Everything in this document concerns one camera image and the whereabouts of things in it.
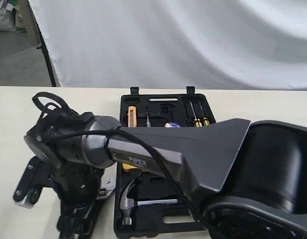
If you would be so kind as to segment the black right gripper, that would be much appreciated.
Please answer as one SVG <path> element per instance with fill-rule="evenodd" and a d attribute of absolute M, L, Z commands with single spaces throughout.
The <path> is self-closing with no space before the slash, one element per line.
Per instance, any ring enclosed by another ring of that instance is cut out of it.
<path fill-rule="evenodd" d="M 96 198 L 105 170 L 69 161 L 61 165 L 60 168 L 56 168 L 52 164 L 47 166 L 53 181 L 52 188 L 56 192 L 61 206 L 56 225 L 59 231 L 58 238 L 74 239 L 77 234 L 78 239 L 90 239 L 100 210 L 104 205 L 104 200 L 96 200 Z M 74 233 L 73 211 L 88 205 L 90 205 L 88 210 L 84 208 L 78 211 L 80 215 L 75 221 Z"/>

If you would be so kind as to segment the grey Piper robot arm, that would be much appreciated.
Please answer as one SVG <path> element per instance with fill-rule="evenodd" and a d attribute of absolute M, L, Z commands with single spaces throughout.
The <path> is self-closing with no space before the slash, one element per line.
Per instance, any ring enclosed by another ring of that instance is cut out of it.
<path fill-rule="evenodd" d="M 195 219 L 225 239 L 307 239 L 307 127 L 229 119 L 203 127 L 123 127 L 110 116 L 48 115 L 24 136 L 49 167 L 60 198 L 83 193 L 65 167 L 127 163 L 165 177 Z"/>

